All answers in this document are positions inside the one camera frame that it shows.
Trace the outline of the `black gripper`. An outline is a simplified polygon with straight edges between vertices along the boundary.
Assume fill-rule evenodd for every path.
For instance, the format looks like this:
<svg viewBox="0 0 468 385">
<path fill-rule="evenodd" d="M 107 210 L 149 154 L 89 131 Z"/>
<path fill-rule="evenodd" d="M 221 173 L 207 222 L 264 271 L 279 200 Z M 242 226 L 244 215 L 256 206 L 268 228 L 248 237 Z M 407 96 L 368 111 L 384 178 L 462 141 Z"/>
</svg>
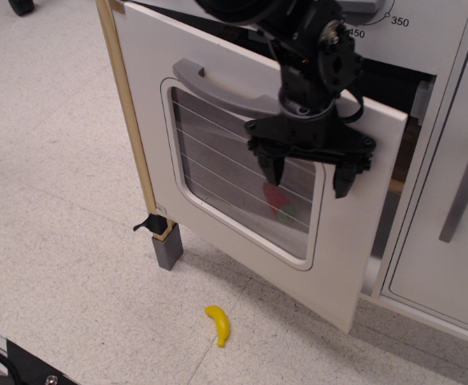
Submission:
<svg viewBox="0 0 468 385">
<path fill-rule="evenodd" d="M 359 107 L 347 116 L 340 116 L 332 106 L 318 117 L 280 114 L 244 125 L 250 136 L 248 149 L 257 156 L 268 183 L 280 185 L 286 158 L 311 160 L 336 165 L 335 197 L 347 196 L 356 176 L 370 169 L 376 148 L 374 139 L 349 127 L 364 113 L 362 94 L 354 91 L 352 95 Z"/>
</svg>

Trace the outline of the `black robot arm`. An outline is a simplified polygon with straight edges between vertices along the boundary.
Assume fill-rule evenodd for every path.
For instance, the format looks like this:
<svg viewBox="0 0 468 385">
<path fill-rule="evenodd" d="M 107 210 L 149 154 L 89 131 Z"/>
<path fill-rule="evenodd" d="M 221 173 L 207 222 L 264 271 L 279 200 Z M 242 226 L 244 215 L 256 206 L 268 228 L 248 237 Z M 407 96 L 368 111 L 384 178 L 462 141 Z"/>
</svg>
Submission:
<svg viewBox="0 0 468 385">
<path fill-rule="evenodd" d="M 221 22 L 252 25 L 268 40 L 280 65 L 280 113 L 248 121 L 248 148 L 270 184 L 280 184 L 288 157 L 332 164 L 333 189 L 345 197 L 356 175 L 368 170 L 374 139 L 349 127 L 363 107 L 341 116 L 336 101 L 349 91 L 359 105 L 363 95 L 354 86 L 363 58 L 345 27 L 336 1 L 200 1 L 199 6 Z"/>
</svg>

